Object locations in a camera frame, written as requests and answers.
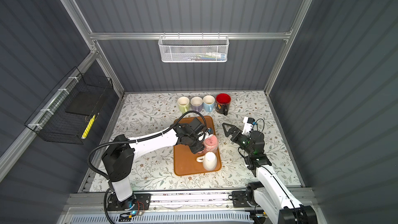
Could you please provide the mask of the pink ghost mug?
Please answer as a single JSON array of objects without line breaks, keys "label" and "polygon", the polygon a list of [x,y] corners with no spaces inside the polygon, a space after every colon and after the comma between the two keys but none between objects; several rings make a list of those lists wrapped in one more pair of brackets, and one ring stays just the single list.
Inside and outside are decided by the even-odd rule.
[{"label": "pink ghost mug", "polygon": [[199,154],[205,154],[207,152],[213,152],[216,153],[218,150],[218,139],[215,135],[210,135],[209,137],[207,137],[205,139],[205,141],[203,142],[203,147],[204,149],[202,151],[199,152]]}]

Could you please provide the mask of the orange plastic tray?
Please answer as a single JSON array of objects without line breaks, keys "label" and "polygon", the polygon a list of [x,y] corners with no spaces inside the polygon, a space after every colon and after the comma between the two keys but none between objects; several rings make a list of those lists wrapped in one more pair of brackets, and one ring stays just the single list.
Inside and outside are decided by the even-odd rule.
[{"label": "orange plastic tray", "polygon": [[[190,123],[195,117],[183,118],[180,123]],[[216,134],[214,121],[211,116],[204,116],[207,127],[212,128],[214,134]],[[219,150],[215,152],[217,157],[217,166],[212,171],[204,169],[201,162],[197,162],[197,158],[205,155],[204,153],[193,154],[190,148],[186,145],[176,145],[173,147],[174,152],[174,173],[177,176],[190,176],[194,174],[202,174],[208,172],[219,171],[222,167]]]}]

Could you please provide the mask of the white cream mug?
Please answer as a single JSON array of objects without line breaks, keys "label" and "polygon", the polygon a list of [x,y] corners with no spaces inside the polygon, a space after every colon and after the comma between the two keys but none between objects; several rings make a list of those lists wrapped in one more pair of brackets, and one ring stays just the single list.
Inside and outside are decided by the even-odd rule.
[{"label": "white cream mug", "polygon": [[196,159],[197,162],[202,163],[206,171],[213,171],[217,166],[217,156],[213,152],[207,152],[205,155]]}]

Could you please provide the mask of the black skull pattern mug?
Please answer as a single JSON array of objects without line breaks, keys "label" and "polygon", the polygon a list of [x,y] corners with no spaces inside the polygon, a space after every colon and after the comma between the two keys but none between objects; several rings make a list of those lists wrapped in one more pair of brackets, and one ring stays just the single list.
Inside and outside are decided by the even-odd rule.
[{"label": "black skull pattern mug", "polygon": [[216,112],[227,116],[230,108],[231,97],[229,94],[220,93],[216,96]]}]

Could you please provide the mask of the purple mug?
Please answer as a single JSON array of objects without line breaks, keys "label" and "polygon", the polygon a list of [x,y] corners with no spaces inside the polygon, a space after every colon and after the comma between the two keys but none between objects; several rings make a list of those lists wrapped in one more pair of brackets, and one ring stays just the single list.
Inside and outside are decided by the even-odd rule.
[{"label": "purple mug", "polygon": [[203,109],[203,99],[199,96],[195,96],[190,101],[191,109],[196,112],[201,112]]}]

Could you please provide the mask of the light green mug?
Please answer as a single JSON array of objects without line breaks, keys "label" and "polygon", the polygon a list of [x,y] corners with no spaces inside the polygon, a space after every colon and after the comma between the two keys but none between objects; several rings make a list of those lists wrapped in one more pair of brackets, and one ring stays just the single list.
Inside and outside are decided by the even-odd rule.
[{"label": "light green mug", "polygon": [[182,96],[177,100],[178,108],[181,113],[186,113],[190,110],[190,99],[186,96]]}]

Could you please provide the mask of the light blue mug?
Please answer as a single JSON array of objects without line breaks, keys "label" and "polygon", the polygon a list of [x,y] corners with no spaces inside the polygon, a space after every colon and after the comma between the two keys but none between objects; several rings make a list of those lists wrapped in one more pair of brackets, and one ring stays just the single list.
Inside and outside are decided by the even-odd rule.
[{"label": "light blue mug", "polygon": [[203,97],[203,109],[211,113],[215,109],[216,99],[212,95],[206,95]]}]

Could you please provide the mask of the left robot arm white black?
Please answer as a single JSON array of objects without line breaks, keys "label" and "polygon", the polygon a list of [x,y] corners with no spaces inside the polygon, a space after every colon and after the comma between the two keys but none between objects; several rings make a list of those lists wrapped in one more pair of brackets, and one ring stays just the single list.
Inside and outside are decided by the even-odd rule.
[{"label": "left robot arm white black", "polygon": [[193,154],[197,154],[204,150],[204,140],[213,133],[213,130],[199,118],[194,118],[190,123],[176,122],[168,129],[153,135],[138,138],[127,138],[125,135],[116,137],[103,153],[102,162],[108,175],[108,183],[117,200],[122,203],[133,199],[129,174],[138,158],[152,151],[176,145],[187,146]]}]

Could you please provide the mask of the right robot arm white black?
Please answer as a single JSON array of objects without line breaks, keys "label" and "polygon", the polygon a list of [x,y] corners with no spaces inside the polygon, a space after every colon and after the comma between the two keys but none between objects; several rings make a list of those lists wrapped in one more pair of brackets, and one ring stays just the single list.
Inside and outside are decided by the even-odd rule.
[{"label": "right robot arm white black", "polygon": [[224,134],[243,150],[246,167],[257,178],[246,187],[247,202],[260,206],[272,224],[316,224],[315,210],[303,205],[277,176],[264,151],[264,134],[258,130],[248,133],[232,124],[222,124]]}]

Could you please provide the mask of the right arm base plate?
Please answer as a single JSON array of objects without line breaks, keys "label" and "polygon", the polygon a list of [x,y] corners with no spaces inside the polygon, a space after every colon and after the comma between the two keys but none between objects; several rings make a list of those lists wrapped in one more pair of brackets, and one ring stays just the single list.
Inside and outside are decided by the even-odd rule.
[{"label": "right arm base plate", "polygon": [[254,192],[252,190],[232,191],[228,199],[233,202],[235,208],[255,207],[257,203],[254,200]]}]

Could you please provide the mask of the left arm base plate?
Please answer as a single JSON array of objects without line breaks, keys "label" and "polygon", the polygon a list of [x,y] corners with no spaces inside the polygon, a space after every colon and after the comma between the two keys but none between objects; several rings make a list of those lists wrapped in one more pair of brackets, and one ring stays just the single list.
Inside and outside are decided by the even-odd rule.
[{"label": "left arm base plate", "polygon": [[133,194],[120,202],[115,193],[107,198],[106,209],[108,211],[146,211],[149,210],[151,194]]}]

